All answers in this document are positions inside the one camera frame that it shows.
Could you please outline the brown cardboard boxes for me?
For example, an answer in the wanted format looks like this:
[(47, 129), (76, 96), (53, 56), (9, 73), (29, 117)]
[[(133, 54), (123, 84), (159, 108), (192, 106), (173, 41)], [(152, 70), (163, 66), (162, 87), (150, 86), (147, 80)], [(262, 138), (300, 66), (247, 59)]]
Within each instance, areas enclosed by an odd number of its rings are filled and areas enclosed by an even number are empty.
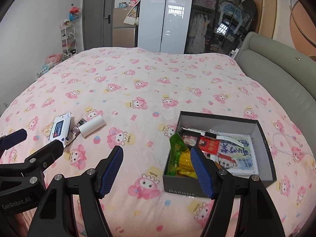
[(124, 23), (127, 13), (130, 10), (130, 7), (114, 8), (113, 10), (113, 47), (133, 48), (137, 46), (138, 27)]

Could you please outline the blue white picture book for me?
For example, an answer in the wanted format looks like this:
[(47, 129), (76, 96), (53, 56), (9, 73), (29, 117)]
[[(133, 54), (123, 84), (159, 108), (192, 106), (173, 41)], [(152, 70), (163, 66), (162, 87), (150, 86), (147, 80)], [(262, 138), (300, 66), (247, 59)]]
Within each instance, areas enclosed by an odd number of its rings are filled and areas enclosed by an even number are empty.
[(256, 153), (253, 148), (250, 135), (219, 133), (228, 136), (244, 144), (244, 148), (227, 141), (220, 141), (217, 162), (234, 176), (248, 177), (259, 174)]

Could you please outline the small yellow card packet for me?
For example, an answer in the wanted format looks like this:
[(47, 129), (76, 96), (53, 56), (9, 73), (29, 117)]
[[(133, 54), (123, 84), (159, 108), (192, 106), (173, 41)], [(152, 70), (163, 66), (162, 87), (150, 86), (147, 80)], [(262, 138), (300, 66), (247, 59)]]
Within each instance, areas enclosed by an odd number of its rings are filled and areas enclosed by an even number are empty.
[(51, 130), (52, 130), (53, 125), (54, 125), (54, 122), (52, 121), (52, 122), (50, 122), (50, 123), (42, 130), (43, 134), (44, 134), (47, 138), (49, 138), (49, 136), (50, 136), (50, 134), (51, 134)]

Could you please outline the white glossy wardrobe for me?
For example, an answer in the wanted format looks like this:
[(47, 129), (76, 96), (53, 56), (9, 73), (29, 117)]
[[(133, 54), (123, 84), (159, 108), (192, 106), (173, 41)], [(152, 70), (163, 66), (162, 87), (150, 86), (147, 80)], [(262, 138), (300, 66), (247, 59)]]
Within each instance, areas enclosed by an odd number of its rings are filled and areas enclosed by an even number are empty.
[(183, 54), (192, 0), (140, 0), (138, 47)]

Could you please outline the white blue wet wipes pack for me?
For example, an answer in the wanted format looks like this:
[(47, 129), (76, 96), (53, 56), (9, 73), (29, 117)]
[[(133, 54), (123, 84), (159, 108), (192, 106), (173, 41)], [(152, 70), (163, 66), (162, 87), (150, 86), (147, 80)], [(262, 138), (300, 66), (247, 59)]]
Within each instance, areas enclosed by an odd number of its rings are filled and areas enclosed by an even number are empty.
[(68, 136), (71, 124), (71, 113), (64, 113), (54, 119), (53, 126), (49, 135), (49, 142), (55, 140), (60, 141), (63, 144), (63, 147), (66, 147), (68, 144)]

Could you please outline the dark grey cardboard box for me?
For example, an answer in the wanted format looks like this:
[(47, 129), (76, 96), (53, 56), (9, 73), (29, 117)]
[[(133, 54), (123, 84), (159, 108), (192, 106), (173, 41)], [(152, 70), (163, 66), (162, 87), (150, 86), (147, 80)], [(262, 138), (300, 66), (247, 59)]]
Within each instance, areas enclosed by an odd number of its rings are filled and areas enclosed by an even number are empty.
[[(243, 134), (250, 137), (250, 144), (254, 148), (254, 157), (257, 160), (258, 176), (265, 187), (276, 181), (275, 166), (269, 150), (268, 142), (263, 129), (257, 120), (236, 117), (210, 115), (203, 113), (182, 111), (175, 131), (182, 127), (198, 130), (214, 130), (219, 134)], [(163, 174), (164, 191), (167, 193), (205, 198), (200, 183), (195, 178), (182, 178)]]

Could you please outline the black framed red picture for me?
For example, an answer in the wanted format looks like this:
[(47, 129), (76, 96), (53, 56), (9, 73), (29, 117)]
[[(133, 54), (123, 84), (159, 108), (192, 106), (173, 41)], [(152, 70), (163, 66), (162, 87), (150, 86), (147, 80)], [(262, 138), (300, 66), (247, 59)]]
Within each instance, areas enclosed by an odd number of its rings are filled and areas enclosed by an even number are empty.
[(181, 128), (179, 132), (181, 139), (188, 147), (194, 147), (199, 143), (200, 133)]

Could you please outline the red envelope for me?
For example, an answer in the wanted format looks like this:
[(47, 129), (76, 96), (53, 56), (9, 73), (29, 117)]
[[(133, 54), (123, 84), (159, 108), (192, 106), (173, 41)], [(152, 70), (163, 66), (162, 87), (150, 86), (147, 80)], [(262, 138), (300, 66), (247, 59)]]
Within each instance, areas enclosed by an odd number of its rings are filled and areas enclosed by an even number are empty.
[(219, 144), (220, 144), (219, 140), (213, 140), (213, 139), (201, 136), (199, 139), (198, 146), (201, 149), (201, 151), (207, 154), (217, 155)]

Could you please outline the hand cream tube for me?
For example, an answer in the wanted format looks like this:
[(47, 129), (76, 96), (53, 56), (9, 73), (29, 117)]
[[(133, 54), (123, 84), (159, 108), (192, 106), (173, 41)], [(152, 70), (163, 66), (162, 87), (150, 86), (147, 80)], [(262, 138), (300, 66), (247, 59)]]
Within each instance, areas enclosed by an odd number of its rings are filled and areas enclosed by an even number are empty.
[(69, 130), (69, 134), (67, 137), (67, 143), (66, 146), (69, 146), (81, 133), (79, 130), (79, 127), (82, 126), (83, 124), (87, 123), (87, 121), (83, 118), (81, 118), (79, 120), (79, 122), (77, 122), (70, 130)]

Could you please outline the grey door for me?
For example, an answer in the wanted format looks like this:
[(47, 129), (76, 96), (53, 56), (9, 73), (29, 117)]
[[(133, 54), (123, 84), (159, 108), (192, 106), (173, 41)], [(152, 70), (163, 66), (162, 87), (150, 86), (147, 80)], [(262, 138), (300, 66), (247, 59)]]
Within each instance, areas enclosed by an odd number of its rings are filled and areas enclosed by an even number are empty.
[(115, 0), (83, 0), (82, 25), (85, 50), (112, 46)]

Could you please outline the black glass display cabinet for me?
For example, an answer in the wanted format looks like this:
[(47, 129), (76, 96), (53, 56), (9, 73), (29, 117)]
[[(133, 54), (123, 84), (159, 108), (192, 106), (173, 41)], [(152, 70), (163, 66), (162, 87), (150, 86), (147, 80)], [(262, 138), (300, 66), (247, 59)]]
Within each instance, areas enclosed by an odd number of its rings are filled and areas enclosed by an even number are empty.
[(219, 53), (241, 0), (192, 0), (186, 54)]

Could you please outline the green yellow snack bag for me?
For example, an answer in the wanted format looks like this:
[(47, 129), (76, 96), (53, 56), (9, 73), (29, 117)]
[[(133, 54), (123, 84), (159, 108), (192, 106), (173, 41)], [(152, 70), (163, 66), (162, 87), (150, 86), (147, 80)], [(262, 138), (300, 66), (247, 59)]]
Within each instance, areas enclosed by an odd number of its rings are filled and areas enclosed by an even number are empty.
[(197, 178), (196, 172), (191, 162), (191, 152), (176, 133), (170, 137), (170, 153), (166, 164), (166, 175), (185, 178)]

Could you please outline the grey upholstered headboard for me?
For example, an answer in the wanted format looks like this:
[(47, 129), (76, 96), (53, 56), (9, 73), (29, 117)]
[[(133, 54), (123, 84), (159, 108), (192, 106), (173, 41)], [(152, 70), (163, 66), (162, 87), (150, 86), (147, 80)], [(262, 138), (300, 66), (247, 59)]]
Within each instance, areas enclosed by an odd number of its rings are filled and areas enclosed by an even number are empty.
[(246, 35), (235, 60), (246, 76), (272, 95), (308, 144), (315, 147), (315, 61), (255, 32)]

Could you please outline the white small shelf rack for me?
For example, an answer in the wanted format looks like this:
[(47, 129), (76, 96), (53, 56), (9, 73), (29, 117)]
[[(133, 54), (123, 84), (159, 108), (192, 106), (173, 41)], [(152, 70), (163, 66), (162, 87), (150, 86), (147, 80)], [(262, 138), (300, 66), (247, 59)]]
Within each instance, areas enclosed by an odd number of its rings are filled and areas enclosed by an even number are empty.
[(61, 26), (59, 30), (63, 60), (66, 60), (77, 53), (75, 26), (72, 23), (68, 23), (67, 25)]

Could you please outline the pink cartoon print blanket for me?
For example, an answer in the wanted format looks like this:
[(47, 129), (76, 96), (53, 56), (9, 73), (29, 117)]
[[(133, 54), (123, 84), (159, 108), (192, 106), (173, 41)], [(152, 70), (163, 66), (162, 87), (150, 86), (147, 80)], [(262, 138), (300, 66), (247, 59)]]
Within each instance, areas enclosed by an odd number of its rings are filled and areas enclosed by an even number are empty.
[(1, 116), (1, 134), (27, 139), (2, 163), (20, 163), (47, 144), (42, 130), (70, 112), (101, 115), (105, 126), (77, 137), (44, 173), (82, 174), (120, 145), (124, 160), (101, 202), (114, 236), (199, 236), (213, 202), (166, 193), (162, 175), (181, 111), (257, 120), (276, 169), (269, 194), (285, 235), (298, 233), (315, 207), (315, 158), (302, 131), (230, 57), (169, 55), (139, 48), (95, 48), (60, 63), (23, 91)]

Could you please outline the white paper roll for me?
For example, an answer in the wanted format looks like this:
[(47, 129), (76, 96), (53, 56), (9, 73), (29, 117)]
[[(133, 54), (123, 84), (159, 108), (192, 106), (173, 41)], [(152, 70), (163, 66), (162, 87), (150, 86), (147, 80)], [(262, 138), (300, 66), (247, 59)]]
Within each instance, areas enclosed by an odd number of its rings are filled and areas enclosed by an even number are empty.
[(90, 121), (87, 121), (83, 125), (79, 126), (79, 131), (83, 137), (88, 137), (94, 131), (102, 128), (105, 125), (105, 120), (101, 115), (94, 117)]

